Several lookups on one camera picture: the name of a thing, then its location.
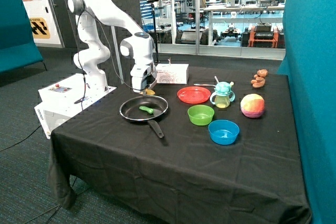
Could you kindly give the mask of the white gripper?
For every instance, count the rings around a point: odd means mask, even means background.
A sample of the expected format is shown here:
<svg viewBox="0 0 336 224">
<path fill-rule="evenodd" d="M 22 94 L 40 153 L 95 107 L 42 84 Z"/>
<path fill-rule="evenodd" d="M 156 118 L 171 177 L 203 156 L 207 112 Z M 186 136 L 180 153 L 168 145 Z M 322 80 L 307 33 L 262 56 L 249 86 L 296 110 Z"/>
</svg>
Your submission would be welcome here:
<svg viewBox="0 0 336 224">
<path fill-rule="evenodd" d="M 149 65 L 135 64 L 130 72 L 132 89 L 140 93 L 145 89 L 152 89 L 157 84 L 157 73 L 153 63 Z"/>
</svg>

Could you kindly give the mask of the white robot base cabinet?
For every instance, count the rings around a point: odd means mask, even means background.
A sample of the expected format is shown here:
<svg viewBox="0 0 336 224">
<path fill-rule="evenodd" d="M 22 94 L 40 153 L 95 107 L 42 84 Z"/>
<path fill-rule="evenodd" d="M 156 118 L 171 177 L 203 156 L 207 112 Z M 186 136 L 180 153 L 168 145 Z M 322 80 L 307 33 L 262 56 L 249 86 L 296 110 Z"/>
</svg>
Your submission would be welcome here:
<svg viewBox="0 0 336 224">
<path fill-rule="evenodd" d="M 41 103 L 34 107 L 36 115 L 50 139 L 51 132 L 105 95 L 115 90 L 112 86 L 96 86 L 81 73 L 62 79 L 38 90 Z"/>
</svg>

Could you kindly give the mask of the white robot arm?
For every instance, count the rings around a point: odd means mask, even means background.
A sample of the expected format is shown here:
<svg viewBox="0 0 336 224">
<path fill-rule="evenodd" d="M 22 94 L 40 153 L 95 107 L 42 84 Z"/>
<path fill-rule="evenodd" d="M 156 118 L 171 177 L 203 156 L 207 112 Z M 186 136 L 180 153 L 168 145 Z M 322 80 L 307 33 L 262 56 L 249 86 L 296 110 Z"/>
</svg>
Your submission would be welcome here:
<svg viewBox="0 0 336 224">
<path fill-rule="evenodd" d="M 101 42 L 96 22 L 125 28 L 131 33 L 131 37 L 121 41 L 120 52 L 134 59 L 130 72 L 133 91 L 140 92 L 156 85 L 154 40 L 131 16 L 112 0 L 68 0 L 68 8 L 76 16 L 79 39 L 88 45 L 87 49 L 76 53 L 73 60 L 85 72 L 89 91 L 105 91 L 108 87 L 106 74 L 98 64 L 109 59 L 110 50 Z"/>
</svg>

